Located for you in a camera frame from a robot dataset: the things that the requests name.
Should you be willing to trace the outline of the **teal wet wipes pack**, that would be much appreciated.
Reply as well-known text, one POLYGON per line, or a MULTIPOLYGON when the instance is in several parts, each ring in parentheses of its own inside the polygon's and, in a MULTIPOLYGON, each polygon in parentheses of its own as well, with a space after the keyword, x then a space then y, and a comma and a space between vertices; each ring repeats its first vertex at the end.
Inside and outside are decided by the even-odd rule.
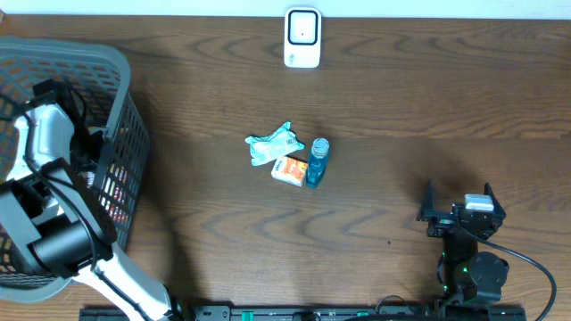
POLYGON ((244 140, 250 146, 251 164, 261 166, 292 152, 303 150, 300 142, 287 121, 269 136, 248 136, 244 140))

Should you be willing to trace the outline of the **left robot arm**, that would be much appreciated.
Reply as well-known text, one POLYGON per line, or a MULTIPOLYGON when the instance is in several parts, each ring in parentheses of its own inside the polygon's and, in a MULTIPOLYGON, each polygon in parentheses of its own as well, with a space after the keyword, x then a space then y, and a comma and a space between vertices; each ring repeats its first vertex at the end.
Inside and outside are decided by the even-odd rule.
POLYGON ((96 166, 103 133, 87 127, 87 103, 53 79, 32 87, 11 122, 15 162, 1 185, 1 225, 34 271, 90 286, 130 320, 185 320, 167 287, 117 243, 112 218, 83 174, 96 166))

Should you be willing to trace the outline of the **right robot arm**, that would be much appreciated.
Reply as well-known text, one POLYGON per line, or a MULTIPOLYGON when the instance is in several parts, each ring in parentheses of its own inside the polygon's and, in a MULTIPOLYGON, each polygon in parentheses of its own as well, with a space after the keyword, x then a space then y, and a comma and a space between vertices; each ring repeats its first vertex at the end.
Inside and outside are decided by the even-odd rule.
POLYGON ((468 193, 448 211, 435 207, 434 187, 428 185, 417 215, 427 223, 426 234, 443 240, 437 277, 447 300, 459 305, 491 305, 501 299, 509 264, 489 251, 478 250, 481 240, 494 235, 506 217, 489 184, 482 194, 468 193))

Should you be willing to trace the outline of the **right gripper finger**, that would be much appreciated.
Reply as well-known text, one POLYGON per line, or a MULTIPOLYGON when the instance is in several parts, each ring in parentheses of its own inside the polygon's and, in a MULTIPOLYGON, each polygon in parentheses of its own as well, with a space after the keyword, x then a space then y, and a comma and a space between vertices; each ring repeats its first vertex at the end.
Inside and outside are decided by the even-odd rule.
POLYGON ((426 190, 420 206, 421 213, 427 213, 434 209, 434 186, 431 180, 428 180, 426 190))
POLYGON ((493 205, 493 213, 498 218, 505 218, 506 212, 500 205, 499 201, 495 197, 492 187, 489 183, 485 183, 484 185, 484 195, 487 195, 491 198, 492 205, 493 205))

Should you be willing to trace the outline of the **blue liquid bottle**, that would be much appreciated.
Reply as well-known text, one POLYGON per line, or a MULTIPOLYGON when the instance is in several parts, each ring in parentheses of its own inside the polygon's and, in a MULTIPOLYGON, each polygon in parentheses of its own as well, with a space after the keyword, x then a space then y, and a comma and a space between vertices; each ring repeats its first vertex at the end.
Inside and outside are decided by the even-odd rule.
POLYGON ((320 137, 313 141, 306 172, 306 184, 308 187, 316 188, 320 184, 327 168, 329 154, 330 143, 326 138, 320 137))

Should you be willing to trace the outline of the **orange tissue pack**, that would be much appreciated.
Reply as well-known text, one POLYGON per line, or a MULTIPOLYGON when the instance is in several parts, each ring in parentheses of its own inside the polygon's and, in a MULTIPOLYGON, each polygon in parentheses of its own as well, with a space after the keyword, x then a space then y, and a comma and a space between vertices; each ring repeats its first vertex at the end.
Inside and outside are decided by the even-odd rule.
POLYGON ((278 181, 303 186, 307 169, 307 162, 283 156, 276 160, 270 174, 278 181))

